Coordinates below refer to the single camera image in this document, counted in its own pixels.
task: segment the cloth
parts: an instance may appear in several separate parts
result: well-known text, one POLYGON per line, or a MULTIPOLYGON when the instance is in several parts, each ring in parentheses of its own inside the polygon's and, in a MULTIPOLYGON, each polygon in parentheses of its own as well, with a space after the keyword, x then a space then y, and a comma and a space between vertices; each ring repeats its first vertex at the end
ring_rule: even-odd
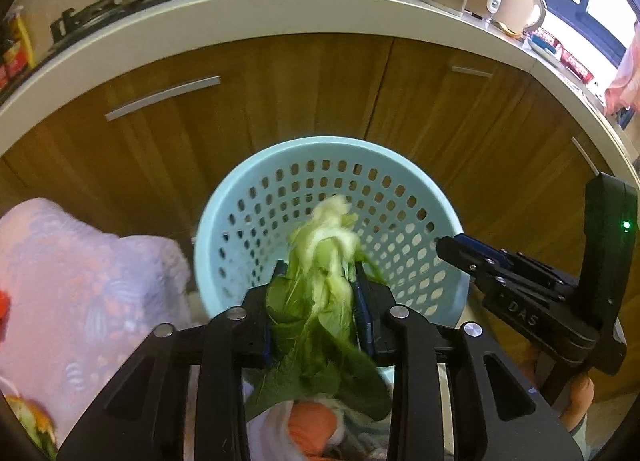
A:
POLYGON ((640 110, 640 25, 636 21, 636 34, 622 57, 618 73, 604 91, 605 114, 612 115, 622 108, 640 110))
POLYGON ((60 445, 157 324, 191 325, 189 277, 173 241, 121 239, 49 200, 21 203, 0 219, 0 289, 11 302, 0 377, 49 412, 60 445))

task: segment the green leafy vegetable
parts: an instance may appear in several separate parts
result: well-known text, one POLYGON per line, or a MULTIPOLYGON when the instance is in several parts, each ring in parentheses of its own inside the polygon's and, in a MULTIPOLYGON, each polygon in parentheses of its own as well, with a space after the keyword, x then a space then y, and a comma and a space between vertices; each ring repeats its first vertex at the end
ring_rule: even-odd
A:
MULTIPOLYGON (((375 364, 354 345, 354 263, 369 263, 353 232, 357 216, 343 196, 316 206, 290 236, 289 266, 266 297, 278 362, 246 402, 251 419, 281 401, 324 394, 379 421, 391 399, 375 364)), ((369 263, 373 278, 382 273, 369 263)))

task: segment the light blue basket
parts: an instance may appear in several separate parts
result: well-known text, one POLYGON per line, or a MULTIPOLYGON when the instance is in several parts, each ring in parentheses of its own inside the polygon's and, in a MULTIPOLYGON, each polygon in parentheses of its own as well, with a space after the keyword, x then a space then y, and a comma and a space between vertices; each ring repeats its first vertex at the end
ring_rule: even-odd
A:
POLYGON ((343 194, 355 231, 398 303, 453 327, 469 277, 444 263, 435 240, 462 232, 449 200, 420 168, 381 146, 337 136, 284 142, 238 165, 211 196, 195 247, 210 317, 239 305, 287 260, 287 237, 325 197, 343 194))

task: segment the white mug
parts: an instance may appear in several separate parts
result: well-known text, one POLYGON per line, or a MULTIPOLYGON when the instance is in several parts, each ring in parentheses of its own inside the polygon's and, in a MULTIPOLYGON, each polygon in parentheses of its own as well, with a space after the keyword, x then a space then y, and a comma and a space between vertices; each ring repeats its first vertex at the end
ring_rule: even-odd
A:
POLYGON ((501 0, 492 19, 504 24, 511 32, 521 34, 537 30, 545 16, 545 0, 501 0))

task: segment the person's hand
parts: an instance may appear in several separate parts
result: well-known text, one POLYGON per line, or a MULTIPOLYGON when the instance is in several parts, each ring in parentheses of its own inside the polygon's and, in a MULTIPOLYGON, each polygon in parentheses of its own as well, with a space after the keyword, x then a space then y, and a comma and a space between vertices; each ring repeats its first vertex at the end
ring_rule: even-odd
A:
MULTIPOLYGON (((540 350, 533 344, 530 344, 525 352, 525 359, 520 363, 520 370, 533 384, 538 387, 536 382, 536 364, 538 363, 540 350)), ((580 422, 587 414, 588 408, 593 402, 593 381, 587 373, 582 373, 574 377, 570 382, 569 405, 560 415, 560 421, 566 429, 571 432, 580 425, 580 422)))

